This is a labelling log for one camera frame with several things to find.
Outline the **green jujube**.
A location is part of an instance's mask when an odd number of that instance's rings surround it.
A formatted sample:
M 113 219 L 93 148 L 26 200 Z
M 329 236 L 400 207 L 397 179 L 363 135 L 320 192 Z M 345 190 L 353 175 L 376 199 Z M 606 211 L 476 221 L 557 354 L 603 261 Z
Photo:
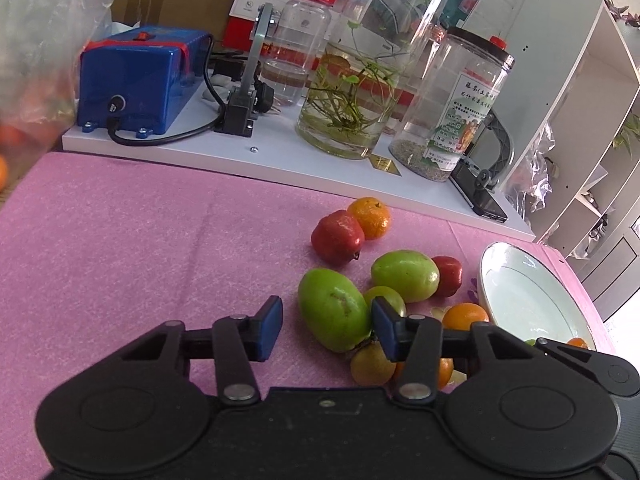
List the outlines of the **green jujube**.
M 309 270 L 299 282 L 297 302 L 312 336 L 330 351 L 352 351 L 370 337 L 370 304 L 341 273 L 325 268 Z

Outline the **large green mango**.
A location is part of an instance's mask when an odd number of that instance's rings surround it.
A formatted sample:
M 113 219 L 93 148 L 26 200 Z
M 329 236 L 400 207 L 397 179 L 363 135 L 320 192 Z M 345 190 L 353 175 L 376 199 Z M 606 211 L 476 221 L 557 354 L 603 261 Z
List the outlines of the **large green mango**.
M 439 285 L 439 270 L 434 260 L 422 252 L 399 249 L 378 257 L 371 266 L 374 286 L 396 290 L 408 304 L 431 298 Z

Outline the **red capped clear bottle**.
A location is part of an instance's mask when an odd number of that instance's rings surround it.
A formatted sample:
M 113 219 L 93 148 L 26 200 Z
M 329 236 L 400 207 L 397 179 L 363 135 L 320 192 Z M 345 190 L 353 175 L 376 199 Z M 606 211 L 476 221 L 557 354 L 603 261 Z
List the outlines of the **red capped clear bottle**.
M 262 80 L 282 106 L 295 105 L 331 23 L 336 0 L 290 0 L 262 57 Z

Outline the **gold sticker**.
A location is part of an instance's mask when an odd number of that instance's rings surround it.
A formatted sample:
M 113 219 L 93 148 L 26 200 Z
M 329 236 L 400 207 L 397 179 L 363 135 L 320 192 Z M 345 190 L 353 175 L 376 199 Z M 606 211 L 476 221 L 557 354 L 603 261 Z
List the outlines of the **gold sticker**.
M 375 170 L 386 172 L 386 174 L 393 174 L 394 176 L 400 176 L 400 171 L 391 158 L 387 158 L 377 154 L 371 154 L 368 157 L 368 161 L 370 162 L 372 168 Z

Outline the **blue power box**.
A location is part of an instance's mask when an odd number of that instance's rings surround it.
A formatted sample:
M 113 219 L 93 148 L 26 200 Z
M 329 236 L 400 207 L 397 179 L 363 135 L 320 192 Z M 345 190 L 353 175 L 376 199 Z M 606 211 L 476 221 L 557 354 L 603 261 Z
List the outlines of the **blue power box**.
M 164 136 L 204 82 L 208 32 L 142 26 L 91 41 L 81 53 L 76 124 L 117 143 Z

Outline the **pink floral tablecloth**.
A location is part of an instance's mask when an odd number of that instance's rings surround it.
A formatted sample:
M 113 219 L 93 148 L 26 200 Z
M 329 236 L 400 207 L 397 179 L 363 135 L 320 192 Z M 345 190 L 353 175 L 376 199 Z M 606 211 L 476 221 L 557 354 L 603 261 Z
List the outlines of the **pink floral tablecloth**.
M 300 322 L 310 236 L 346 200 L 144 162 L 44 155 L 1 209 L 1 474 L 40 479 L 40 401 L 167 320 L 206 328 L 270 296 L 284 326 L 262 388 L 341 387 L 347 361 Z

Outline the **tall glass plant vase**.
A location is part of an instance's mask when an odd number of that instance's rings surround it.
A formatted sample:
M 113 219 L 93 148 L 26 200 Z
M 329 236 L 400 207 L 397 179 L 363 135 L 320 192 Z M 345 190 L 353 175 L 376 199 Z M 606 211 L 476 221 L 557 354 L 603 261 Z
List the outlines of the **tall glass plant vase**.
M 370 155 L 444 2 L 346 0 L 311 78 L 296 133 L 332 155 Z

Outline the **white shelf unit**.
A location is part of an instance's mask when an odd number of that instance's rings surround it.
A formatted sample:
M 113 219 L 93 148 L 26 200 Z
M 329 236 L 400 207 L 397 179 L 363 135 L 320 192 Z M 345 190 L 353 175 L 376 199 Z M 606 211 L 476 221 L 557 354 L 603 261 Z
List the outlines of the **white shelf unit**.
M 612 145 L 638 96 L 637 63 L 602 0 L 524 0 L 506 42 L 515 65 L 494 107 L 514 149 L 504 175 L 551 128 L 560 174 L 529 222 L 568 257 L 637 166 Z

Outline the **red apple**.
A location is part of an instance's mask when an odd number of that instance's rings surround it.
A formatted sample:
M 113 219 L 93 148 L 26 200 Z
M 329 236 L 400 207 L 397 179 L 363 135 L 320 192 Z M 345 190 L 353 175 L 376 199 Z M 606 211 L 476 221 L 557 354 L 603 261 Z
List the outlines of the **red apple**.
M 454 296 L 462 285 L 461 262 L 450 256 L 436 256 L 433 261 L 439 272 L 439 283 L 434 296 L 438 298 Z
M 358 260 L 364 232 L 357 219 L 347 210 L 323 217 L 311 233 L 311 246 L 317 256 L 336 268 Z

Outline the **small brown kiwi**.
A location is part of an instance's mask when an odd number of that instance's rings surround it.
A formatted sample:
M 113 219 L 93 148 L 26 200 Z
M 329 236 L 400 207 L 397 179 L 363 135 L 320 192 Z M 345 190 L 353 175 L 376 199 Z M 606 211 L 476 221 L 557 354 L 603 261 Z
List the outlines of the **small brown kiwi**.
M 386 358 L 378 341 L 360 348 L 350 360 L 352 379 L 361 387 L 385 386 L 394 376 L 396 364 Z

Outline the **clear bag with fruit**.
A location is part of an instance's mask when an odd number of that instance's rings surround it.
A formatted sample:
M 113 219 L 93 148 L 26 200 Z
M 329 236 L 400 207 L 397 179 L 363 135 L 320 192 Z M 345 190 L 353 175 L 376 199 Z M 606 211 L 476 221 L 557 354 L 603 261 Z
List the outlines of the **clear bag with fruit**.
M 111 27 L 114 0 L 1 0 L 1 187 L 76 120 L 79 57 Z

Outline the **white base board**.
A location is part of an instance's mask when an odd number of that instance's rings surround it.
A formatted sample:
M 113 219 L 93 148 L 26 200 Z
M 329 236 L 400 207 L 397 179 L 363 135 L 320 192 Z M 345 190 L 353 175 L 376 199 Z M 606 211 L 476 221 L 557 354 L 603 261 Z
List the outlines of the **white base board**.
M 351 198 L 372 196 L 390 207 L 518 240 L 531 242 L 535 238 L 503 195 L 494 195 L 508 215 L 506 223 L 499 223 L 474 214 L 452 183 L 432 182 L 401 166 L 390 156 L 388 136 L 378 141 L 374 154 L 392 158 L 400 176 L 373 169 L 367 158 L 344 159 L 319 151 L 295 133 L 298 112 L 297 107 L 289 107 L 277 115 L 258 117 L 249 138 L 206 132 L 167 145 L 132 148 L 113 142 L 104 129 L 85 132 L 75 126 L 62 136 L 62 145 L 68 152 L 215 171 Z

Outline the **orange tangerine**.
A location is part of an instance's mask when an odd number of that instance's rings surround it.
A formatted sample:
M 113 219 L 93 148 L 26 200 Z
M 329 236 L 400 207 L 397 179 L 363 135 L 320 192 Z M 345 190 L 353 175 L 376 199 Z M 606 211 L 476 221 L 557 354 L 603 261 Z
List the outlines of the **orange tangerine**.
M 442 326 L 447 330 L 469 330 L 476 322 L 489 322 L 489 315 L 479 304 L 472 302 L 455 304 L 442 318 Z
M 358 221 L 366 240 L 378 240 L 390 229 L 390 210 L 375 197 L 358 198 L 347 211 Z
M 588 349 L 589 346 L 587 344 L 587 341 L 583 340 L 580 337 L 574 337 L 572 339 L 570 339 L 569 341 L 567 341 L 567 344 L 569 344 L 570 346 L 576 347 L 576 348 L 582 348 L 582 349 Z
M 398 380 L 401 376 L 402 371 L 405 368 L 404 362 L 399 362 L 396 364 L 394 374 L 392 376 L 392 384 L 395 385 L 398 383 Z M 451 380 L 452 373 L 454 372 L 454 360 L 453 359 L 440 359 L 439 360 L 439 371 L 438 371 L 438 388 L 442 390 L 449 384 Z

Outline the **black adapter block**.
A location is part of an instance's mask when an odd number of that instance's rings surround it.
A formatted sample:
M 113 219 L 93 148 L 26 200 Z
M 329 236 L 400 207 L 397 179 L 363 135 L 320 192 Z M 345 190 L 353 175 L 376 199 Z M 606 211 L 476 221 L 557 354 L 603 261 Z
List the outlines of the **black adapter block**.
M 256 112 L 259 114 L 268 113 L 273 107 L 273 88 L 269 84 L 266 84 L 265 82 L 262 82 L 260 80 L 254 83 L 254 88 L 256 98 L 254 110 L 256 110 Z

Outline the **clear plastic labelled jar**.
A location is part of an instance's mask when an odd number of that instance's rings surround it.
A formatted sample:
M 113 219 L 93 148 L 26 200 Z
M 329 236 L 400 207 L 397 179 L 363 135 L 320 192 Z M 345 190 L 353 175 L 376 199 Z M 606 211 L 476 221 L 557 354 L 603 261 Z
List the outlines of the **clear plastic labelled jar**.
M 388 149 L 405 167 L 446 181 L 485 121 L 514 57 L 460 27 L 448 29 Z

